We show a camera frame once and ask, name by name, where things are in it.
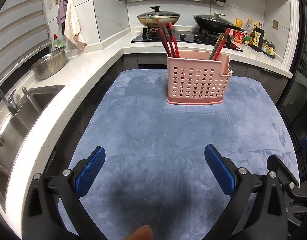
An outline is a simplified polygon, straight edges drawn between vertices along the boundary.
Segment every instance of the towel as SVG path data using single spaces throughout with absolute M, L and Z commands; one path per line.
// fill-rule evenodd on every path
M 87 43 L 81 34 L 76 9 L 73 0 L 68 0 L 66 19 L 65 19 L 65 37 L 70 40 L 79 50 L 84 50 Z
M 67 12 L 68 0 L 60 0 L 58 7 L 57 24 L 61 27 L 61 34 L 65 35 L 65 19 Z

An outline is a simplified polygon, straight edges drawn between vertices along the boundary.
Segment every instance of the gas stove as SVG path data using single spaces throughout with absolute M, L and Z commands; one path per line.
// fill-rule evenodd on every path
M 219 37 L 219 33 L 209 32 L 200 28 L 199 32 L 176 31 L 175 37 L 177 39 L 177 42 L 189 42 L 189 43 L 215 46 L 215 43 Z M 142 34 L 134 38 L 131 42 L 152 42 L 152 41 L 160 41 L 154 29 L 143 28 Z M 230 37 L 228 37 L 223 47 L 243 52 L 241 48 L 239 48 L 237 45 L 231 42 Z

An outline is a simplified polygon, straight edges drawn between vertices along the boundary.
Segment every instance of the black frying pan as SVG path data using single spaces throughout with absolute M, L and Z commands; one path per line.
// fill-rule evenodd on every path
M 245 31 L 243 28 L 236 27 L 233 23 L 223 18 L 212 15 L 194 15 L 193 18 L 199 27 L 207 31 L 225 33 L 228 28 L 241 32 Z

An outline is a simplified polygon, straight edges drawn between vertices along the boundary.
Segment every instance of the screw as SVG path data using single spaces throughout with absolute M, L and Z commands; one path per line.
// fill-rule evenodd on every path
M 269 176 L 272 177 L 272 178 L 275 178 L 277 176 L 277 174 L 274 171 L 270 171 Z
M 247 169 L 246 168 L 240 168 L 239 169 L 239 173 L 241 173 L 242 175 L 245 175 L 245 174 L 247 174 Z
M 291 181 L 291 182 L 289 183 L 289 187 L 290 187 L 291 189 L 293 189 L 293 188 L 295 188 L 295 184 Z
M 36 173 L 36 174 L 34 175 L 34 179 L 39 179 L 39 178 L 40 178 L 40 176 L 41 176 L 41 174 L 40 174 L 40 173 Z
M 64 170 L 64 171 L 62 172 L 62 174 L 63 174 L 64 176 L 68 176 L 68 175 L 70 175 L 70 173 L 71 173 L 71 170 Z

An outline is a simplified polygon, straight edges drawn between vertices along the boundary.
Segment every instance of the pink plastic basket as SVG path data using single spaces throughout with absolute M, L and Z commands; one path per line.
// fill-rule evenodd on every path
M 167 101 L 177 105 L 211 105 L 223 102 L 232 73 L 230 56 L 220 53 L 217 61 L 210 52 L 179 51 L 180 58 L 167 57 Z

